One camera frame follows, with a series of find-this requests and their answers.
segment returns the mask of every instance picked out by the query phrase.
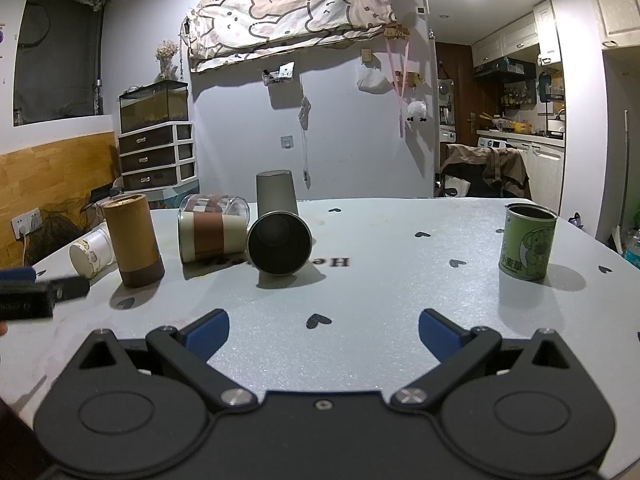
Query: kitchen counter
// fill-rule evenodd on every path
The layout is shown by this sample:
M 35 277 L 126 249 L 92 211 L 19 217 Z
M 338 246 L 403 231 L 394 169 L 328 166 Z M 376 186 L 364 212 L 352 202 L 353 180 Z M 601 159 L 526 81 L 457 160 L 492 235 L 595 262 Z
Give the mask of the kitchen counter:
M 480 137 L 491 137 L 492 139 L 513 139 L 524 142 L 535 142 L 536 144 L 546 144 L 548 146 L 558 146 L 564 148 L 564 139 L 552 139 L 551 137 L 540 137 L 535 135 L 512 134 L 499 130 L 478 130 Z

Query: window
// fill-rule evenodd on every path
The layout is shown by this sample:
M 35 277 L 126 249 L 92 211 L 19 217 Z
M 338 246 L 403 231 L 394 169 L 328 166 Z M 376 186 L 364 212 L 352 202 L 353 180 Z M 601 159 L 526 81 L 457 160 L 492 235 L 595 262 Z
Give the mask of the window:
M 14 126 L 102 113 L 103 0 L 27 0 L 15 61 Z

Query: wooden wall panel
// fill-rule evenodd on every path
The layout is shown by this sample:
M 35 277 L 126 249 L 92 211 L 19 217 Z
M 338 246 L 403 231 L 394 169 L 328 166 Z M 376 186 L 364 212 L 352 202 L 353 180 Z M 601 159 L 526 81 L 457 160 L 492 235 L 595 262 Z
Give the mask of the wooden wall panel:
M 469 45 L 436 43 L 438 79 L 453 79 L 456 109 L 456 137 L 459 144 L 478 145 L 478 135 L 468 122 L 471 113 L 494 115 L 500 112 L 502 85 L 474 79 L 474 62 Z M 440 163 L 446 150 L 441 150 Z
M 36 207 L 70 201 L 67 213 L 77 222 L 90 191 L 112 182 L 117 174 L 113 132 L 0 155 L 0 268 L 22 262 L 23 246 L 15 240 L 12 218 Z

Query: pink lanyard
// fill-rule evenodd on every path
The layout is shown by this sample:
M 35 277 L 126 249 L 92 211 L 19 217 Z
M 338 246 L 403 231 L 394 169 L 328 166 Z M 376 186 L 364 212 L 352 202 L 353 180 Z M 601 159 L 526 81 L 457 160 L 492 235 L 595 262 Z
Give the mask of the pink lanyard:
M 404 48 L 404 67 L 402 72 L 402 81 L 398 81 L 398 77 L 396 76 L 396 66 L 394 64 L 394 57 L 391 54 L 391 44 L 389 43 L 389 38 L 385 36 L 386 41 L 386 53 L 389 56 L 389 64 L 391 65 L 391 72 L 394 78 L 394 89 L 396 90 L 396 97 L 398 98 L 398 107 L 400 108 L 400 137 L 402 138 L 402 110 L 404 107 L 402 106 L 402 101 L 404 100 L 404 89 L 406 88 L 406 73 L 407 67 L 409 63 L 409 39 L 406 40 L 406 46 Z

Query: vase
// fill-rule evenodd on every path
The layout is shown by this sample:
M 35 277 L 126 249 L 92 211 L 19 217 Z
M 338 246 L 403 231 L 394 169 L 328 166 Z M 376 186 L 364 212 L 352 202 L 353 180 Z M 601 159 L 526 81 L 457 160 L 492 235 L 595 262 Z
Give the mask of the vase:
M 160 59 L 160 79 L 171 79 L 171 59 Z

